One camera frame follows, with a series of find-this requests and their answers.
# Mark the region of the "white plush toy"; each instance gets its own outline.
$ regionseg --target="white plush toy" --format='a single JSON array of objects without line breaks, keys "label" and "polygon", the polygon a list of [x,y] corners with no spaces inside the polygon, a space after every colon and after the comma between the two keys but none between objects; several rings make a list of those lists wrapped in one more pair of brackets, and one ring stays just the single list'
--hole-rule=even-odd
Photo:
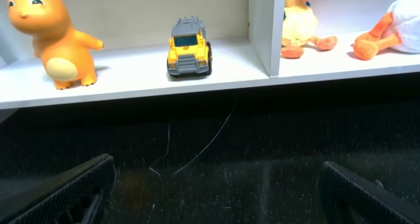
[{"label": "white plush toy", "polygon": [[420,53],[420,0],[395,1],[372,31],[359,36],[353,45],[362,60],[370,60],[387,48]]}]

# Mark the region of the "toy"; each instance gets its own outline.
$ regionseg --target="toy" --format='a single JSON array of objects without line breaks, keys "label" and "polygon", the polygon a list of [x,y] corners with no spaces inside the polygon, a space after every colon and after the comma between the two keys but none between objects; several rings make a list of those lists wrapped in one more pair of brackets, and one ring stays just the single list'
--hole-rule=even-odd
[{"label": "toy", "polygon": [[322,39],[316,36],[318,19],[310,8],[310,0],[285,0],[283,18],[282,56],[300,58],[303,45],[311,42],[321,50],[332,50],[337,44],[336,37]]},{"label": "toy", "polygon": [[204,23],[198,18],[179,19],[172,28],[171,50],[167,59],[168,74],[174,78],[182,74],[211,74],[213,55],[206,40]]},{"label": "toy", "polygon": [[383,49],[420,53],[420,0],[398,0],[367,33],[357,37],[353,49],[362,60],[370,60]]},{"label": "toy", "polygon": [[12,25],[33,36],[35,56],[41,58],[57,89],[67,89],[80,79],[83,86],[96,83],[89,49],[104,42],[77,31],[62,0],[7,0]]}]

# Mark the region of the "duck's orange foot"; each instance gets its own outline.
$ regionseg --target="duck's orange foot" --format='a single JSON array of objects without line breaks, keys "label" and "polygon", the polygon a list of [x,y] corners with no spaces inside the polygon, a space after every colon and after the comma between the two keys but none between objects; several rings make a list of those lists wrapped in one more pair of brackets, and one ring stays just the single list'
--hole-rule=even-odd
[{"label": "duck's orange foot", "polygon": [[58,81],[58,80],[54,80],[55,82],[55,87],[58,90],[63,90],[63,89],[68,89],[73,85],[72,81]]},{"label": "duck's orange foot", "polygon": [[368,40],[359,40],[353,45],[354,53],[362,60],[370,60],[379,52],[379,46],[376,42]]},{"label": "duck's orange foot", "polygon": [[354,42],[360,41],[360,40],[368,40],[368,41],[378,41],[381,37],[375,37],[370,32],[364,33],[356,38]]},{"label": "duck's orange foot", "polygon": [[95,74],[91,74],[88,76],[85,76],[81,79],[82,86],[91,86],[94,85],[98,81],[98,78]]},{"label": "duck's orange foot", "polygon": [[337,37],[327,37],[321,40],[318,47],[323,51],[328,51],[334,49],[334,47],[337,45],[338,39]]},{"label": "duck's orange foot", "polygon": [[288,46],[282,48],[282,56],[286,58],[300,58],[303,53],[303,47]]}]

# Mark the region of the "orange charmander toy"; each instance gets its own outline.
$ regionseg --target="orange charmander toy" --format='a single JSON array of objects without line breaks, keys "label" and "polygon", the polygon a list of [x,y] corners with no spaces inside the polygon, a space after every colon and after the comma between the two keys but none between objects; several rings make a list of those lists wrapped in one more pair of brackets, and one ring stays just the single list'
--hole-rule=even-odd
[{"label": "orange charmander toy", "polygon": [[89,49],[101,50],[104,42],[76,30],[63,0],[7,0],[12,25],[33,36],[35,56],[57,89],[67,89],[80,79],[83,86],[97,81]]}]

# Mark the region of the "plush toy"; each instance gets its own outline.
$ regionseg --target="plush toy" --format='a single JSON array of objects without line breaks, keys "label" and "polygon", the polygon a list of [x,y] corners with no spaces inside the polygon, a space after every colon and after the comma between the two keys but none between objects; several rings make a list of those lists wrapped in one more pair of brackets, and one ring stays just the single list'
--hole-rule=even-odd
[{"label": "plush toy", "polygon": [[282,56],[300,58],[303,45],[311,42],[321,50],[332,50],[337,44],[336,37],[322,39],[316,36],[318,19],[310,8],[310,0],[285,0]]},{"label": "plush toy", "polygon": [[77,31],[62,0],[7,0],[12,25],[33,36],[35,56],[57,89],[67,89],[80,79],[83,86],[96,83],[95,65],[89,49],[104,43]]},{"label": "plush toy", "polygon": [[359,36],[354,53],[370,60],[383,49],[420,53],[420,0],[398,0],[368,33]]}]

